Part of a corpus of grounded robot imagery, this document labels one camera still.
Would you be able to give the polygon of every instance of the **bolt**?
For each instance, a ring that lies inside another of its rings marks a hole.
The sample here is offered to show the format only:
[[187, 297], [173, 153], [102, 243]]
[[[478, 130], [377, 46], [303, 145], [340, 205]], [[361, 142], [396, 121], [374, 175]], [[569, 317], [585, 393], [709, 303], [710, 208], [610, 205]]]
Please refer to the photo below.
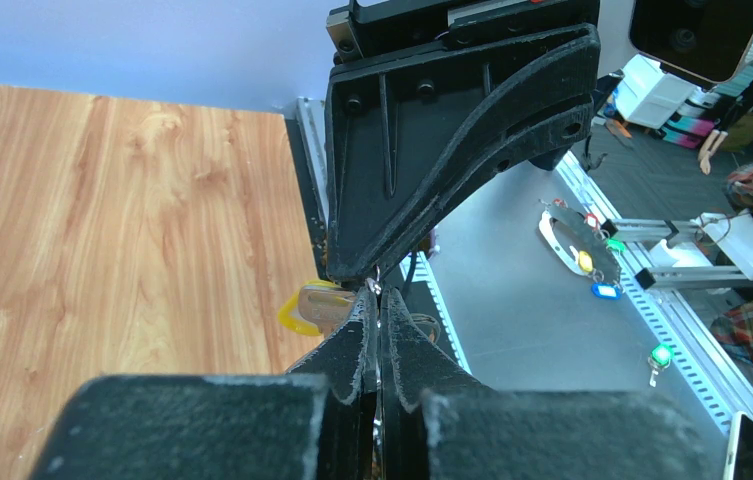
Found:
[[525, 28], [522, 25], [518, 25], [515, 20], [511, 20], [506, 28], [511, 33], [520, 33], [525, 30]]
[[355, 45], [353, 45], [352, 41], [345, 38], [338, 42], [338, 50], [344, 53], [351, 53], [353, 50], [355, 50]]
[[679, 53], [688, 53], [697, 46], [697, 35], [687, 28], [677, 28], [670, 36], [670, 46]]
[[432, 80], [424, 78], [417, 84], [417, 94], [421, 97], [431, 97], [435, 94], [435, 84]]
[[358, 113], [361, 111], [361, 108], [361, 97], [356, 94], [347, 97], [347, 111], [349, 113]]
[[456, 42], [459, 43], [459, 45], [469, 45], [471, 42], [471, 38], [467, 36], [466, 33], [459, 33], [456, 35]]

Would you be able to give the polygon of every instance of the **green key tag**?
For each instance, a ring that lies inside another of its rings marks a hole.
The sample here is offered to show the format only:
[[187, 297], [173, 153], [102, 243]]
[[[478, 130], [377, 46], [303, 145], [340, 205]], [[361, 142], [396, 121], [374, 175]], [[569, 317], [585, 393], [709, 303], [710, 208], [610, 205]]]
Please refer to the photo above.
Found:
[[615, 240], [614, 238], [606, 240], [606, 245], [608, 245], [609, 248], [614, 250], [615, 252], [623, 253], [626, 251], [626, 245], [624, 245], [620, 240]]
[[673, 361], [673, 350], [670, 346], [660, 343], [650, 352], [647, 363], [650, 365], [650, 386], [656, 386], [656, 377], [670, 366]]

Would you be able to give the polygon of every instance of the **cable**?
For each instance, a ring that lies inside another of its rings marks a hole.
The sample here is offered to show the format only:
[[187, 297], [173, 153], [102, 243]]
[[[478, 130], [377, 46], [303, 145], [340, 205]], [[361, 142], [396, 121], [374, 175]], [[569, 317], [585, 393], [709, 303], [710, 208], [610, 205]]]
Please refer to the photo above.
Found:
[[403, 300], [408, 300], [408, 292], [411, 290], [411, 281], [414, 280], [414, 270], [417, 268], [417, 248], [411, 251], [411, 265], [408, 267], [408, 273], [405, 275], [403, 288], [400, 290]]
[[698, 240], [697, 239], [697, 235], [695, 234], [694, 235], [694, 243], [696, 243], [700, 247], [714, 247], [715, 245], [717, 245], [720, 242], [722, 242], [729, 235], [729, 232], [732, 230], [732, 220], [733, 219], [738, 218], [738, 217], [743, 217], [744, 215], [752, 215], [753, 214], [753, 212], [751, 210], [747, 210], [744, 213], [737, 213], [735, 215], [730, 215], [730, 214], [728, 214], [726, 212], [721, 212], [721, 213], [724, 214], [724, 218], [722, 218], [720, 220], [711, 219], [708, 222], [703, 222], [703, 214], [702, 213], [697, 216], [697, 219], [700, 221], [700, 223], [702, 223], [702, 225], [698, 225], [697, 226], [698, 227], [697, 231], [700, 232], [700, 233], [702, 233], [703, 236], [706, 235], [706, 230], [705, 230], [706, 225], [711, 225], [713, 223], [718, 223], [718, 222], [726, 221], [726, 224], [727, 224], [727, 226], [726, 226], [726, 232], [724, 232], [724, 234], [721, 235], [721, 238], [719, 238], [719, 239], [711, 242], [710, 244], [706, 244], [705, 242], [702, 241], [703, 237], [700, 237], [700, 239]]

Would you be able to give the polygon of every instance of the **yellow key tag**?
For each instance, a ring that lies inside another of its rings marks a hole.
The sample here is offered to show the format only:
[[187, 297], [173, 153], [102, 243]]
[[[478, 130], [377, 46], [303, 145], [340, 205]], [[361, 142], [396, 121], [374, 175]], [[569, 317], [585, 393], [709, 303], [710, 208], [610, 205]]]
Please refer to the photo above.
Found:
[[339, 288], [332, 282], [327, 282], [325, 280], [311, 280], [303, 285], [303, 287], [300, 287], [300, 289], [297, 290], [284, 305], [282, 305], [282, 308], [276, 313], [276, 318], [279, 320], [279, 323], [292, 332], [309, 337], [319, 337], [320, 335], [323, 335], [323, 332], [320, 331], [320, 327], [303, 318], [298, 308], [300, 291], [307, 286]]
[[591, 258], [591, 255], [586, 251], [579, 252], [577, 263], [579, 263], [579, 268], [585, 273], [591, 273], [594, 271], [594, 259]]

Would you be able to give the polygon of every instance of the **hand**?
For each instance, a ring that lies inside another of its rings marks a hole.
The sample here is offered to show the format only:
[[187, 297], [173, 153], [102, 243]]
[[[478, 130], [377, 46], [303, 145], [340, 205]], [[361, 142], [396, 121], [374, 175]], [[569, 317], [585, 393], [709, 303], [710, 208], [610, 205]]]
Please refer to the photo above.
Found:
[[697, 158], [700, 160], [700, 171], [703, 172], [703, 175], [712, 173], [712, 154], [708, 151], [700, 152]]

